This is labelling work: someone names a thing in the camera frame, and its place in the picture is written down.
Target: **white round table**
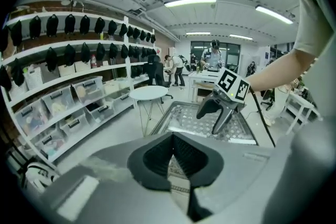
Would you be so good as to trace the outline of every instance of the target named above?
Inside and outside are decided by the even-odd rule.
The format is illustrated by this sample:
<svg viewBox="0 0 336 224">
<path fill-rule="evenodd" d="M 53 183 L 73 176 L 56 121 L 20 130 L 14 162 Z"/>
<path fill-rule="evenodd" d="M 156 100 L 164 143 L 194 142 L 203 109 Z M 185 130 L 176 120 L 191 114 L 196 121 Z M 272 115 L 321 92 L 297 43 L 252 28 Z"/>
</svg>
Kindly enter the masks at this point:
<svg viewBox="0 0 336 224">
<path fill-rule="evenodd" d="M 142 127 L 143 136 L 146 135 L 148 123 L 149 123 L 149 121 L 151 120 L 151 117 L 152 117 L 152 110 L 153 110 L 154 102 L 157 103 L 160 111 L 162 112 L 162 115 L 164 114 L 162 104 L 161 104 L 161 102 L 158 102 L 158 100 L 160 100 L 160 98 L 165 96 L 167 93 L 168 93 L 168 88 L 165 88 L 165 87 L 162 87 L 162 86 L 145 86 L 145 87 L 137 88 L 137 89 L 130 92 L 129 96 L 132 99 L 140 100 L 140 101 L 151 101 L 151 107 L 149 109 L 149 113 L 147 112 L 146 107 L 143 104 L 143 107 L 145 108 L 146 113 L 148 115 L 145 130 L 143 129 L 143 125 L 142 125 L 141 106 L 139 105 L 140 120 L 141 120 L 141 127 Z"/>
</svg>

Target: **bottle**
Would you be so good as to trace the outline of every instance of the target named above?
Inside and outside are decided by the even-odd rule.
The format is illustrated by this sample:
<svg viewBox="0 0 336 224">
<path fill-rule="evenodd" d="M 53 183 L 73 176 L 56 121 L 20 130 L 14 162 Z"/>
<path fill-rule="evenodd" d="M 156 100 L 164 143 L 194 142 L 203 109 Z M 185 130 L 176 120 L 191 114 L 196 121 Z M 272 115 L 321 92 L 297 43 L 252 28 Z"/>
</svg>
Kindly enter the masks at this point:
<svg viewBox="0 0 336 224">
<path fill-rule="evenodd" d="M 95 55 L 93 54 L 91 56 L 91 68 L 96 68 L 96 67 L 97 67 L 97 61 L 96 61 Z"/>
</svg>

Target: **floor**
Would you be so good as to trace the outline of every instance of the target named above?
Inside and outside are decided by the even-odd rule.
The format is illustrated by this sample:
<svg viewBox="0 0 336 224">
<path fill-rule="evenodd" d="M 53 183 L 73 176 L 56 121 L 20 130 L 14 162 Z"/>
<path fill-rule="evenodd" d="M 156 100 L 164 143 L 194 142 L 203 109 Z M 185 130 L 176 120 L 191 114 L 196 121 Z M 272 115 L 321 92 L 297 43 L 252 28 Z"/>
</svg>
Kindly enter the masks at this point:
<svg viewBox="0 0 336 224">
<path fill-rule="evenodd" d="M 188 79 L 185 77 L 186 87 L 170 87 L 169 94 L 171 94 L 174 99 L 170 97 L 164 97 L 163 101 L 164 104 L 163 109 L 164 111 L 171 105 L 174 101 L 182 101 L 188 102 Z M 144 103 L 147 111 L 149 110 L 150 103 Z M 143 117 L 143 124 L 145 125 L 146 120 L 146 112 L 141 107 Z M 117 145 L 120 143 L 124 143 L 127 141 L 131 141 L 134 139 L 138 139 L 143 137 L 142 129 L 141 129 L 141 122 L 140 122 L 140 114 L 139 114 L 139 107 L 136 109 L 129 108 L 125 110 L 120 115 L 113 118 L 111 121 L 107 122 L 105 125 L 101 126 L 97 130 L 95 130 L 92 134 L 88 137 L 83 139 L 73 148 L 71 148 L 67 153 L 65 153 L 62 157 L 57 160 L 57 166 L 61 174 L 65 173 L 66 171 L 70 170 L 82 160 L 93 154 L 94 152 L 108 147 L 112 145 Z M 162 116 L 162 112 L 160 111 L 158 105 L 153 106 L 152 111 L 152 120 L 149 121 L 147 134 L 150 133 L 153 128 L 156 126 L 158 121 Z M 253 117 L 259 117 L 258 113 L 251 113 L 250 115 L 244 115 L 246 118 L 247 123 L 249 125 L 254 124 Z M 288 129 L 290 123 L 292 122 L 293 117 L 289 113 L 283 113 L 281 118 L 278 118 L 273 126 L 269 128 L 270 133 L 275 140 L 275 142 L 282 137 L 286 130 Z M 258 128 L 253 128 L 254 134 L 259 132 L 265 132 L 264 127 L 260 124 Z"/>
</svg>

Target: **ceiling light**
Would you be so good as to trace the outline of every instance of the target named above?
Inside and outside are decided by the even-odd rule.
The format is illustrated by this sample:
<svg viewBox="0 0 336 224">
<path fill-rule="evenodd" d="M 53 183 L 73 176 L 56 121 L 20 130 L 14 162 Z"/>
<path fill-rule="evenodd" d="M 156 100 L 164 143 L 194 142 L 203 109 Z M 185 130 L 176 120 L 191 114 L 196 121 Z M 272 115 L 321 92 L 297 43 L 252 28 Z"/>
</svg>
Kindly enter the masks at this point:
<svg viewBox="0 0 336 224">
<path fill-rule="evenodd" d="M 262 7 L 262 6 L 256 6 L 256 10 L 259 11 L 259 12 L 263 12 L 263 13 L 266 13 L 270 16 L 273 16 L 279 20 L 282 20 L 283 22 L 285 22 L 286 24 L 292 24 L 293 21 L 291 21 L 290 19 L 286 18 L 285 16 L 282 16 L 281 14 L 279 13 L 276 13 L 274 12 L 273 10 L 269 9 L 269 8 L 265 8 L 265 7 Z"/>
<path fill-rule="evenodd" d="M 188 32 L 187 35 L 210 35 L 210 32 Z"/>
<path fill-rule="evenodd" d="M 244 36 L 238 36 L 238 35 L 230 35 L 230 37 L 237 37 L 237 38 L 242 38 L 242 39 L 247 39 L 247 40 L 253 40 L 251 37 L 244 37 Z"/>
<path fill-rule="evenodd" d="M 176 0 L 165 2 L 164 5 L 167 8 L 181 6 L 186 4 L 197 4 L 197 3 L 215 3 L 217 0 Z"/>
</svg>

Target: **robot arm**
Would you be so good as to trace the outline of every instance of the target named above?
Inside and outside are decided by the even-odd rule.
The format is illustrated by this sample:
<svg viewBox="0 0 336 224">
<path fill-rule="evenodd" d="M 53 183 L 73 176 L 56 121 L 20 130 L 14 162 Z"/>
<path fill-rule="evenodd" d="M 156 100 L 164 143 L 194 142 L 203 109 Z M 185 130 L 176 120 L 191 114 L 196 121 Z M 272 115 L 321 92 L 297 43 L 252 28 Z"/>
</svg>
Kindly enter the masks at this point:
<svg viewBox="0 0 336 224">
<path fill-rule="evenodd" d="M 212 129 L 213 134 L 218 134 L 229 122 L 232 114 L 244 108 L 249 87 L 249 82 L 244 78 L 229 69 L 221 69 L 213 92 L 203 100 L 198 108 L 197 119 L 221 109 L 221 114 Z"/>
</svg>

